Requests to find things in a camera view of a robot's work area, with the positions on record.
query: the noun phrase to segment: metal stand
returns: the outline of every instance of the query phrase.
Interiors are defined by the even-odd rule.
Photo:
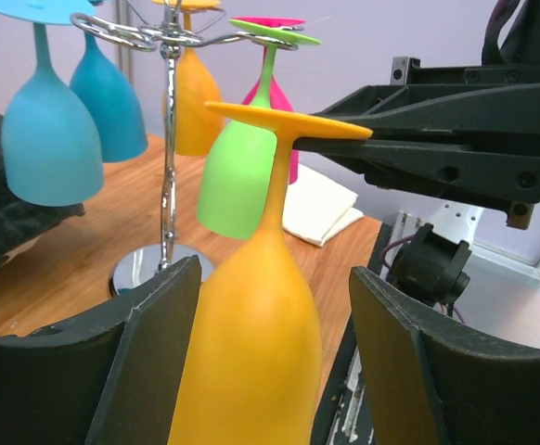
[[[176,5],[171,6],[168,0],[165,0],[164,19],[161,25],[145,24],[138,28],[119,25],[99,17],[87,16],[86,14],[79,13],[71,16],[71,21],[76,27],[116,45],[151,52],[157,49],[157,43],[160,42],[161,55],[165,60],[168,94],[164,126],[165,164],[161,191],[161,243],[139,248],[128,254],[118,263],[113,270],[109,283],[113,295],[120,295],[145,283],[156,273],[167,269],[176,261],[192,255],[198,255],[199,257],[202,267],[202,281],[206,280],[214,270],[214,266],[203,253],[187,246],[175,244],[177,237],[175,230],[176,181],[174,166],[175,127],[177,124],[176,66],[177,61],[181,57],[182,46],[203,47],[249,40],[259,45],[276,45],[280,49],[297,49],[297,45],[295,44],[288,44],[270,37],[242,31],[204,39],[195,32],[184,30],[181,27],[179,23],[181,4],[182,1],[177,0]],[[223,13],[221,9],[212,9]],[[213,20],[204,28],[198,30],[198,32],[210,27],[215,21],[217,20]]]

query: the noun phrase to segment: white napkin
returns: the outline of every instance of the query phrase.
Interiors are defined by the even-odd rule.
[[[356,199],[355,192],[299,165],[299,178],[287,190],[282,225],[290,234],[323,247],[363,217],[363,212],[353,207]]]

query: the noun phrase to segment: wooden tabletop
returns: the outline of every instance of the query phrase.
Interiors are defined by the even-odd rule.
[[[162,140],[151,136],[138,159],[106,165],[101,192],[85,202],[86,214],[43,235],[28,252],[0,269],[0,336],[34,329],[90,309],[109,298],[109,274],[130,251],[159,242]],[[241,244],[196,219],[204,159],[177,157],[177,233],[218,264]],[[350,315],[351,267],[366,265],[380,223],[367,217],[322,248],[287,235],[312,288],[322,323],[324,386]]]

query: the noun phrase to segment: light blue wine glass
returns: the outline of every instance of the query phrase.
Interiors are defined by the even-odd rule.
[[[93,14],[86,0],[0,0],[0,14],[32,22],[37,65],[15,94],[2,123],[8,187],[32,204],[82,202],[103,185],[99,134],[81,99],[51,64],[46,24],[71,25],[74,12]]]
[[[85,32],[86,49],[74,72],[71,90],[95,121],[104,162],[136,158],[148,146],[140,102],[123,73],[99,49],[94,35]]]

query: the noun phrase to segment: wine glass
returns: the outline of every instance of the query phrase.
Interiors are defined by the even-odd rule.
[[[250,23],[256,23],[258,25],[268,26],[270,28],[281,28],[284,26],[297,26],[305,23],[303,19],[288,19],[282,17],[234,17],[234,19],[241,21],[248,21]],[[268,49],[264,48],[264,58],[266,57]],[[251,91],[245,96],[243,105],[249,105],[252,99],[255,97],[258,88],[260,87],[260,81],[258,81]],[[287,95],[282,91],[280,85],[272,76],[272,84],[270,85],[270,106],[274,109],[282,109],[284,111],[293,111],[293,107],[287,99]],[[293,184],[299,178],[299,152],[292,150],[290,155],[290,171],[289,171],[289,184]]]
[[[84,55],[72,75],[71,90],[95,121],[103,161],[136,158],[146,151],[148,139],[135,90],[101,52],[93,34],[85,32],[84,40]]]
[[[231,19],[241,30],[295,45],[320,42],[297,32]],[[267,47],[259,88],[251,101],[255,107],[271,108],[276,44]],[[204,167],[199,194],[198,219],[213,232],[247,239],[255,231],[264,210],[276,136],[263,128],[230,121],[214,142]]]
[[[372,132],[282,110],[207,106],[273,132],[276,154],[261,223],[200,288],[168,444],[309,445],[322,344],[314,296],[282,229],[290,151],[302,136]]]
[[[86,0],[0,0],[0,14],[32,22],[34,32],[36,70],[13,97],[2,123],[8,187],[32,204],[77,204],[103,185],[95,122],[54,71],[45,27],[71,25],[72,13],[93,10]]]
[[[162,4],[163,0],[153,3]],[[192,31],[192,15],[217,10],[218,0],[186,0],[181,4],[184,29]],[[177,62],[177,127],[175,153],[183,156],[206,156],[223,130],[225,120],[204,107],[207,101],[222,101],[221,90],[198,57],[194,48],[186,47]],[[163,117],[167,111],[167,92],[162,98]]]

